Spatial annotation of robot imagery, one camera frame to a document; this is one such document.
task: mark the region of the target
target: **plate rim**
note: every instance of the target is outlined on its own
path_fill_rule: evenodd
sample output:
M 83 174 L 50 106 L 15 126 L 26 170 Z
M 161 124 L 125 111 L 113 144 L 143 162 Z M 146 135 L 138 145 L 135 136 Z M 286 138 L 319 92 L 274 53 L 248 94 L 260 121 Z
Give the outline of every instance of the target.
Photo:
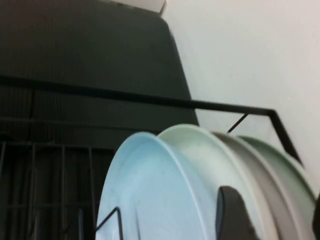
M 245 136 L 245 135 L 240 135 L 238 136 L 240 139 L 242 139 L 243 141 L 245 141 L 246 143 L 248 143 L 246 141 L 246 139 L 248 139 L 249 141 L 255 141 L 258 142 L 259 144 L 262 144 L 264 146 L 266 146 L 269 150 L 271 150 L 272 152 L 276 153 L 277 155 L 281 156 L 281 158 L 285 161 L 285 163 L 287 163 L 287 165 L 290 167 L 291 170 L 293 170 L 293 172 L 298 175 L 298 178 L 301 180 L 301 182 L 303 182 L 303 184 L 307 187 L 309 195 L 313 197 L 314 202 L 317 201 L 318 199 L 318 195 L 319 192 L 316 190 L 316 184 L 309 178 L 309 176 L 307 175 L 307 173 L 305 172 L 305 170 L 303 169 L 303 167 L 297 163 L 297 160 L 295 160 L 292 156 L 290 156 L 287 153 L 281 152 L 279 149 L 277 149 L 276 147 L 274 147 L 273 145 L 259 139 L 259 138 L 255 138 L 252 136 Z
M 158 138 L 161 139 L 164 134 L 171 132 L 171 131 L 175 131 L 176 129 L 185 129 L 188 131 L 196 131 L 198 134 L 205 136 L 206 139 L 209 138 L 210 141 L 212 141 L 215 145 L 218 145 L 218 147 L 225 153 L 228 160 L 233 165 L 234 170 L 236 172 L 238 172 L 239 177 L 244 182 L 244 185 L 247 188 L 248 193 L 250 194 L 250 198 L 253 200 L 254 208 L 257 209 L 259 221 L 261 223 L 260 225 L 262 227 L 263 237 L 264 238 L 267 237 L 269 231 L 266 228 L 266 226 L 263 224 L 264 218 L 262 216 L 260 205 L 258 203 L 257 197 L 255 196 L 255 190 L 253 189 L 253 187 L 251 185 L 251 181 L 246 177 L 246 174 L 244 173 L 242 166 L 239 165 L 234 153 L 220 139 L 218 139 L 216 136 L 214 136 L 211 132 L 207 131 L 206 129 L 204 129 L 200 126 L 193 125 L 193 124 L 185 124 L 184 123 L 184 124 L 178 124 L 178 125 L 171 126 L 167 129 L 165 129 L 164 131 L 162 131 L 161 133 L 159 133 Z
M 288 212 L 292 219 L 294 227 L 297 230 L 296 232 L 298 234 L 298 239 L 304 239 L 302 230 L 301 230 L 301 225 L 299 223 L 299 220 L 298 220 L 299 218 L 296 214 L 294 204 L 292 203 L 292 200 L 288 195 L 285 186 L 277 176 L 277 173 L 272 169 L 268 161 L 265 160 L 265 157 L 262 156 L 253 146 L 251 146 L 248 142 L 246 142 L 240 137 L 231 136 L 231 135 L 220 133 L 220 132 L 215 132 L 214 134 L 224 136 L 225 138 L 228 138 L 231 141 L 238 143 L 239 145 L 243 146 L 250 154 L 252 154 L 259 161 L 259 163 L 263 166 L 264 170 L 271 177 L 271 180 L 274 182 L 274 184 L 278 188 L 279 193 L 281 194 L 281 198 L 284 200 L 284 203 L 288 206 Z
M 163 140 L 158 138 L 156 135 L 154 135 L 154 134 L 152 134 L 150 132 L 136 132 L 136 133 L 132 134 L 131 136 L 129 136 L 121 144 L 121 146 L 118 148 L 118 150 L 116 151 L 116 153 L 115 153 L 115 155 L 114 155 L 114 157 L 113 157 L 113 159 L 111 161 L 111 164 L 110 164 L 110 167 L 108 169 L 108 172 L 109 172 L 110 169 L 112 169 L 112 164 L 114 162 L 113 160 L 116 158 L 117 153 L 120 153 L 121 151 L 123 151 L 123 149 L 127 148 L 127 146 L 130 145 L 130 142 L 134 141 L 135 138 L 145 138 L 147 140 L 146 143 L 150 142 L 150 141 L 156 143 L 157 145 L 161 146 L 161 148 L 168 154 L 168 156 L 170 156 L 170 160 L 169 161 L 172 162 L 172 164 L 177 167 L 177 172 L 179 172 L 180 176 L 183 178 L 183 180 L 184 180 L 184 182 L 185 182 L 185 184 L 187 186 L 187 189 L 188 189 L 188 191 L 189 191 L 189 193 L 190 193 L 190 195 L 192 197 L 192 202 L 193 202 L 193 205 L 195 207 L 195 210 L 196 210 L 197 216 L 198 216 L 198 221 L 199 221 L 199 223 L 201 225 L 201 228 L 202 228 L 201 230 L 202 230 L 203 239 L 204 240 L 210 240 L 209 237 L 208 237 L 207 228 L 206 228 L 206 226 L 204 224 L 204 215 L 203 215 L 203 213 L 201 211 L 201 208 L 199 207 L 199 201 L 195 197 L 195 192 L 193 190 L 193 187 L 190 184 L 190 181 L 189 181 L 189 179 L 187 177 L 188 174 L 186 174 L 184 168 L 181 166 L 180 160 L 178 159 L 176 154 L 173 152 L 171 147 L 167 143 L 165 143 Z M 107 182 L 107 178 L 108 178 L 108 172 L 106 174 L 106 177 L 105 177 L 105 180 L 104 180 L 104 183 L 103 183 L 101 196 L 103 196 L 103 192 L 106 191 L 105 186 L 106 186 L 106 182 Z M 100 198 L 100 204 L 99 204 L 99 208 L 98 208 L 96 227 L 100 224 L 100 221 L 98 222 L 98 218 L 99 218 L 99 213 L 100 213 L 101 202 L 102 201 L 101 201 L 101 198 Z

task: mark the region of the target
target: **white wall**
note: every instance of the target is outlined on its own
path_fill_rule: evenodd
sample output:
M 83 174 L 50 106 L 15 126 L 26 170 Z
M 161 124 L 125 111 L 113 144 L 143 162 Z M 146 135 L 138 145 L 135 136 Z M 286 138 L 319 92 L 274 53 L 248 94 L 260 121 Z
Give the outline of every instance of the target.
M 169 0 L 163 13 L 193 99 L 274 108 L 320 184 L 320 1 Z M 197 112 L 225 132 L 240 117 Z M 236 129 L 279 145 L 269 120 Z

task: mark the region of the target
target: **gray plate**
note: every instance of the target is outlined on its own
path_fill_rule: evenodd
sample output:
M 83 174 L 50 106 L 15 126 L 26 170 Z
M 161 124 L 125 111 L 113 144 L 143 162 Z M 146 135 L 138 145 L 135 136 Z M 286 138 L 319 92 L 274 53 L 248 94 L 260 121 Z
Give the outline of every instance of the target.
M 239 138 L 215 133 L 251 170 L 261 187 L 282 240 L 306 240 L 304 223 L 296 216 L 293 198 L 268 162 L 252 146 Z

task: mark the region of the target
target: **dishwasher rack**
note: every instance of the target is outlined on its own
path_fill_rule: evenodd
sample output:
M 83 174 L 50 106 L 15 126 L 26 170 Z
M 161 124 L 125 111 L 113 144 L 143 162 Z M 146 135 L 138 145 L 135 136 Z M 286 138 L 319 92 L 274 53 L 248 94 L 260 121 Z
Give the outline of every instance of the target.
M 157 105 L 157 106 L 167 106 L 167 107 L 175 107 L 181 109 L 202 109 L 202 110 L 211 110 L 211 111 L 219 111 L 219 112 L 229 112 L 229 113 L 240 113 L 243 116 L 229 129 L 228 133 L 232 132 L 248 115 L 259 115 L 266 116 L 272 122 L 272 125 L 275 129 L 275 132 L 283 145 L 285 151 L 294 157 L 300 164 L 302 164 L 300 157 L 289 138 L 288 133 L 285 130 L 285 127 L 274 109 L 268 108 L 259 108 L 259 107 L 250 107 L 250 106 L 242 106 L 242 105 L 233 105 L 233 104 L 222 104 L 222 103 L 214 103 L 214 102 L 206 102 L 206 101 L 197 101 L 197 100 L 181 100 L 174 98 L 166 98 L 159 96 L 151 96 L 151 95 L 143 95 L 122 91 L 115 91 L 109 89 L 100 89 L 94 87 L 86 87 L 79 85 L 70 85 L 64 83 L 57 82 L 48 82 L 48 81 L 40 81 L 35 79 L 24 79 L 19 77 L 12 76 L 0 76 L 0 86 L 7 87 L 15 87 L 15 88 L 23 88 L 29 89 L 32 91 L 45 91 L 52 93 L 60 93 L 74 96 L 84 96 L 91 98 L 101 98 L 101 99 L 109 99 L 109 100 L 117 100 L 117 101 L 125 101 L 125 102 L 133 102 L 133 103 L 142 103 L 148 105 Z M 30 126 L 37 124 L 48 124 L 48 125 L 57 125 L 57 126 L 73 126 L 73 127 L 87 127 L 87 128 L 106 128 L 113 130 L 129 130 L 133 132 L 141 131 L 142 129 L 134 129 L 134 128 L 123 128 L 117 126 L 95 126 L 95 125 L 83 125 L 78 123 L 72 123 L 67 121 L 50 121 L 50 120 L 40 120 L 33 119 L 32 116 L 30 118 L 13 118 L 13 117 L 5 117 L 0 116 L 1 122 L 17 122 L 17 123 L 25 123 Z M 39 224 L 41 222 L 41 214 L 39 209 L 41 208 L 52 208 L 59 211 L 59 238 L 66 239 L 66 234 L 71 229 L 72 226 L 76 226 L 77 229 L 77 239 L 85 240 L 84 234 L 84 210 L 83 208 L 89 208 L 91 211 L 91 220 L 90 225 L 93 229 L 93 233 L 97 231 L 113 214 L 117 214 L 118 223 L 119 223 L 119 236 L 120 240 L 123 239 L 123 228 L 122 228 L 122 219 L 121 219 L 121 210 L 116 207 L 106 218 L 104 221 L 96 228 L 97 221 L 97 209 L 99 206 L 99 201 L 97 200 L 97 193 L 95 192 L 94 185 L 94 174 L 95 170 L 93 167 L 93 151 L 103 151 L 104 154 L 109 155 L 111 158 L 115 153 L 114 149 L 98 149 L 94 147 L 86 147 L 86 146 L 74 146 L 74 145 L 64 145 L 64 144 L 55 144 L 55 143 L 36 143 L 36 142 L 16 142 L 16 141 L 3 141 L 1 144 L 1 155 L 0 155 L 0 183 L 2 178 L 2 170 L 4 166 L 4 159 L 12 154 L 30 154 L 31 167 L 29 169 L 29 181 L 28 181 L 28 193 L 27 193 L 27 204 L 5 204 L 0 205 L 0 209 L 3 210 L 14 210 L 14 209 L 26 209 L 26 224 L 22 226 L 21 229 L 25 233 L 23 239 L 32 239 L 39 240 Z M 61 169 L 59 172 L 59 195 L 60 201 L 56 203 L 48 203 L 48 204 L 35 204 L 35 193 L 37 191 L 36 187 L 36 178 L 39 174 L 37 169 L 35 168 L 35 159 L 37 154 L 42 149 L 52 149 L 53 151 L 57 151 L 60 154 L 61 158 Z M 86 161 L 89 167 L 89 181 L 90 181 L 90 200 L 86 202 L 77 202 L 72 207 L 76 208 L 76 212 L 73 214 L 72 220 L 67 222 L 66 217 L 66 208 L 68 204 L 66 203 L 66 179 L 67 179 L 67 171 L 66 171 L 66 151 L 77 149 L 82 151 L 86 155 Z

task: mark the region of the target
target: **white plate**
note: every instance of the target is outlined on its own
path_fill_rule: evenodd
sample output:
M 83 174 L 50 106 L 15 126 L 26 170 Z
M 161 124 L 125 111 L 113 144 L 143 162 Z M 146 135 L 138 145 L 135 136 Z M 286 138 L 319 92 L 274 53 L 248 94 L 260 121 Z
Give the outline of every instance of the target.
M 251 145 L 240 138 L 223 133 L 215 135 L 224 142 L 251 171 L 271 209 L 282 240 L 305 240 L 304 221 L 299 221 L 292 196 L 273 168 Z
M 181 124 L 163 131 L 159 138 L 179 149 L 194 164 L 210 184 L 215 199 L 220 186 L 237 189 L 260 239 L 278 239 L 267 201 L 252 182 L 253 176 L 217 137 L 200 127 Z
M 301 209 L 298 217 L 303 217 L 311 230 L 317 195 L 313 184 L 308 180 L 307 173 L 296 162 L 294 163 L 291 157 L 268 143 L 253 137 L 242 136 L 241 138 L 253 146 L 272 166 L 279 179 L 298 203 L 298 208 Z
M 203 179 L 179 152 L 150 133 L 120 146 L 108 170 L 97 226 L 121 210 L 124 240 L 214 240 L 216 202 Z M 119 240 L 112 216 L 96 240 Z

